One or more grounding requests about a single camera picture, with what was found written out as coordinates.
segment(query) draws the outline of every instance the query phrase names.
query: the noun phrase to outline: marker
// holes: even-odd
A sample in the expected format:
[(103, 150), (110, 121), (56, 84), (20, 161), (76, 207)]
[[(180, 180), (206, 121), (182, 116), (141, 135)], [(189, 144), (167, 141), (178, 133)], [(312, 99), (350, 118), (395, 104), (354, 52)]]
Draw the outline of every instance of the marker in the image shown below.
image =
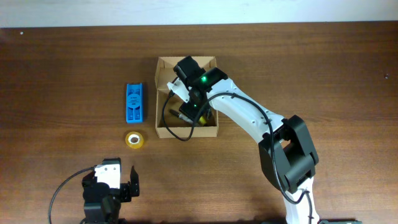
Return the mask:
[(181, 119), (181, 120), (183, 120), (183, 121), (185, 121), (185, 122), (188, 122), (188, 123), (190, 123), (190, 124), (193, 123), (193, 121), (192, 121), (191, 119), (189, 119), (187, 116), (185, 116), (184, 114), (181, 114), (181, 113), (179, 113), (179, 112), (177, 112), (177, 111), (175, 111), (175, 110), (172, 110), (172, 109), (170, 109), (169, 111), (170, 111), (170, 113), (171, 113), (172, 115), (178, 117), (179, 119)]

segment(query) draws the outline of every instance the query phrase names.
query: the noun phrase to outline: yellow tape roll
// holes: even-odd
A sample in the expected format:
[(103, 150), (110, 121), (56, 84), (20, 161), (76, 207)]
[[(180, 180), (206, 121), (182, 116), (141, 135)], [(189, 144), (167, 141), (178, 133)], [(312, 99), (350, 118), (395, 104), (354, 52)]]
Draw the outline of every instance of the yellow tape roll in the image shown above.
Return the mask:
[(132, 131), (126, 136), (126, 144), (132, 149), (139, 149), (144, 144), (144, 138), (136, 131)]

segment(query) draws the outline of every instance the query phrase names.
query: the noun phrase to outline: black wire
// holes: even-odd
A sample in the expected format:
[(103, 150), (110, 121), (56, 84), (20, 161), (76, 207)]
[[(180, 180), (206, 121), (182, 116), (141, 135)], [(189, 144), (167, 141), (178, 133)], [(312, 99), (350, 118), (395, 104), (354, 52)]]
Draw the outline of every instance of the black wire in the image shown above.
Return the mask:
[(87, 218), (84, 218), (84, 219), (82, 219), (82, 220), (80, 221), (79, 224), (84, 224), (84, 223), (86, 223), (86, 221), (87, 221)]
[(203, 110), (206, 108), (207, 104), (208, 104), (212, 99), (214, 99), (214, 98), (216, 98), (216, 97), (218, 97), (218, 96), (231, 96), (231, 98), (236, 97), (236, 98), (239, 98), (239, 99), (241, 99), (241, 100), (244, 100), (244, 101), (250, 103), (250, 104), (253, 105), (255, 108), (257, 108), (257, 109), (260, 111), (260, 113), (263, 115), (263, 117), (266, 119), (266, 124), (268, 124), (268, 127), (269, 127), (269, 134), (270, 134), (270, 141), (269, 141), (269, 142), (270, 142), (270, 145), (271, 145), (271, 149), (270, 149), (270, 150), (271, 150), (272, 168), (273, 168), (273, 170), (274, 170), (274, 175), (275, 175), (275, 177), (276, 177), (276, 181), (277, 181), (277, 183), (278, 183), (279, 190), (280, 190), (280, 192), (282, 193), (282, 195), (284, 196), (284, 198), (286, 199), (286, 201), (288, 201), (289, 203), (292, 203), (292, 204), (296, 205), (296, 204), (298, 204), (298, 203), (301, 202), (301, 200), (303, 199), (303, 197), (304, 197), (304, 195), (305, 195), (305, 191), (302, 192), (301, 196), (298, 198), (297, 201), (294, 201), (294, 200), (292, 200), (291, 198), (289, 198), (289, 196), (286, 194), (286, 192), (285, 192), (284, 189), (282, 188), (282, 185), (280, 184), (279, 175), (278, 175), (278, 172), (277, 172), (277, 169), (276, 169), (276, 159), (275, 159), (275, 149), (274, 149), (274, 135), (273, 135), (274, 130), (273, 130), (273, 128), (272, 128), (270, 119), (268, 118), (268, 116), (266, 115), (266, 113), (264, 112), (264, 110), (263, 110), (257, 103), (255, 103), (255, 102), (253, 102), (252, 100), (249, 100), (249, 99), (247, 99), (247, 98), (245, 98), (245, 97), (243, 97), (243, 96), (239, 96), (239, 95), (237, 95), (237, 94), (235, 94), (235, 93), (217, 93), (217, 94), (213, 95), (212, 97), (210, 97), (209, 99), (207, 99), (206, 102), (202, 105), (202, 107), (200, 108), (200, 110), (199, 110), (197, 116), (195, 117), (195, 119), (193, 119), (193, 123), (192, 123), (192, 127), (191, 127), (191, 132), (190, 132), (189, 136), (188, 136), (187, 138), (185, 138), (185, 139), (182, 139), (182, 138), (178, 137), (176, 134), (174, 134), (174, 133), (169, 129), (169, 127), (167, 126), (167, 124), (166, 124), (166, 122), (165, 122), (165, 119), (164, 119), (164, 109), (165, 109), (166, 104), (167, 104), (167, 102), (169, 101), (169, 99), (170, 99), (171, 97), (173, 97), (173, 96), (174, 96), (174, 92), (173, 92), (173, 91), (170, 91), (169, 97), (167, 98), (165, 104), (163, 105), (162, 119), (163, 119), (163, 123), (164, 123), (166, 129), (167, 129), (174, 137), (176, 137), (178, 140), (181, 140), (181, 141), (188, 141), (188, 140), (191, 138), (192, 133), (193, 133), (193, 129), (195, 128), (195, 124), (199, 121), (200, 115), (202, 114)]
[(62, 182), (62, 184), (58, 187), (58, 189), (55, 191), (54, 195), (51, 198), (51, 202), (50, 202), (50, 206), (49, 206), (49, 223), (52, 224), (51, 222), (51, 209), (52, 209), (52, 204), (54, 203), (55, 197), (57, 196), (58, 192), (61, 190), (61, 188), (72, 178), (76, 177), (77, 175), (89, 171), (89, 170), (94, 170), (94, 167), (90, 167), (90, 168), (86, 168), (86, 169), (82, 169), (81, 171), (77, 172), (76, 174), (71, 175), (70, 177), (68, 177), (68, 179), (66, 179), (64, 182)]
[(305, 190), (304, 193), (307, 196), (308, 204), (310, 206), (310, 214), (308, 216), (308, 224), (311, 224), (313, 217), (312, 217), (312, 203), (311, 203), (311, 198), (310, 198), (310, 192)]

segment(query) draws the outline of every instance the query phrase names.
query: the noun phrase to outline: white wall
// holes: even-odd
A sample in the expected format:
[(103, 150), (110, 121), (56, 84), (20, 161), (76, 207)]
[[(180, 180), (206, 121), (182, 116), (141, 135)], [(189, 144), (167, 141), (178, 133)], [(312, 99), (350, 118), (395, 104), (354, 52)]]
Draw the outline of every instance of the white wall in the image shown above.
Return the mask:
[(398, 0), (0, 0), (0, 27), (398, 20)]

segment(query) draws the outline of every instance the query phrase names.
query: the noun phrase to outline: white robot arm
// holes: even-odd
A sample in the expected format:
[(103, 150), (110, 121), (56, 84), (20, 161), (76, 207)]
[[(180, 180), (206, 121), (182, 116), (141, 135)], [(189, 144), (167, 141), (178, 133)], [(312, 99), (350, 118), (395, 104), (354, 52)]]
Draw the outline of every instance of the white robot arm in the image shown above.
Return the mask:
[[(291, 201), (302, 198), (304, 192), (307, 194), (308, 200), (301, 200), (297, 204), (292, 204), (284, 198), (287, 211), (286, 222), (288, 224), (307, 224), (310, 220), (310, 223), (318, 223), (319, 216), (315, 211), (312, 194), (313, 175), (315, 174), (315, 164), (318, 163), (318, 156), (305, 123), (298, 116), (285, 119), (283, 116), (269, 111), (244, 94), (221, 70), (214, 68), (206, 72), (199, 68), (189, 56), (180, 61), (174, 71), (178, 78), (167, 84), (169, 90), (177, 94), (184, 103), (191, 104), (196, 108), (206, 107), (209, 104), (210, 107), (224, 113), (249, 133), (259, 145), (264, 175), (278, 190), (284, 190), (285, 195)], [(268, 119), (263, 116), (259, 108), (234, 97), (234, 95), (215, 97), (220, 93), (234, 93), (240, 98), (254, 102), (266, 113)], [(273, 133), (270, 133), (270, 126), (266, 120), (271, 122)], [(269, 142), (271, 136), (275, 140), (275, 167), (280, 183), (276, 181), (272, 170)], [(290, 144), (284, 149), (280, 145), (283, 140), (290, 140)]]

